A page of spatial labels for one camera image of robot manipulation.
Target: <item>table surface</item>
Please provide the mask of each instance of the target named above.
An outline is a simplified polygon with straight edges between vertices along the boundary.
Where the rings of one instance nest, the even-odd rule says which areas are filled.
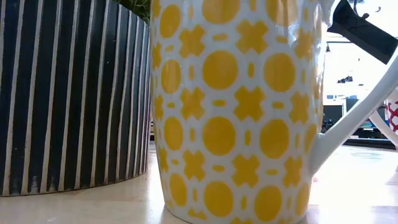
[[[302,223],[398,223],[398,153],[341,146],[315,175]],[[185,223],[164,207],[154,147],[148,173],[59,194],[0,198],[0,224]]]

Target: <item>plant pot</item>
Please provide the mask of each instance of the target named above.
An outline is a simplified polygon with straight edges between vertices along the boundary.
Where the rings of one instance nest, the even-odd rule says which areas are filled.
[[[149,28],[109,0],[3,0],[0,195],[143,174]]]

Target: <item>mug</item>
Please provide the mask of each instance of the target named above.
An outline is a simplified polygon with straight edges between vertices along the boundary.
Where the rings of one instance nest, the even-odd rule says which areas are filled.
[[[297,223],[327,157],[398,85],[398,60],[325,134],[334,0],[155,0],[152,109],[165,206],[190,223]]]
[[[369,119],[372,123],[385,135],[397,148],[398,146],[398,89],[388,96],[386,99],[386,114],[389,120],[389,126],[380,117],[377,111],[374,111]]]

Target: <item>black and white striped pot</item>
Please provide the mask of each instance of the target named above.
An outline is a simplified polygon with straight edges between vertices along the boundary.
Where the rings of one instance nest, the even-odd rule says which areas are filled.
[[[147,169],[149,28],[110,0],[1,0],[0,196]]]

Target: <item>mug handle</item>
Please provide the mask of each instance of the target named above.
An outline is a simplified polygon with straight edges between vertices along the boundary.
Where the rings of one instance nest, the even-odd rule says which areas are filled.
[[[379,83],[368,96],[359,100],[335,125],[325,134],[317,134],[310,154],[310,172],[315,174],[331,153],[359,128],[373,111],[398,86],[398,50],[394,52],[395,59]]]
[[[394,89],[389,96],[389,101],[394,101],[393,99],[398,99],[397,89]],[[369,119],[380,130],[380,132],[383,133],[383,135],[385,135],[394,145],[398,146],[398,134],[391,130],[391,128],[383,121],[377,111],[373,111],[373,113],[369,116]]]

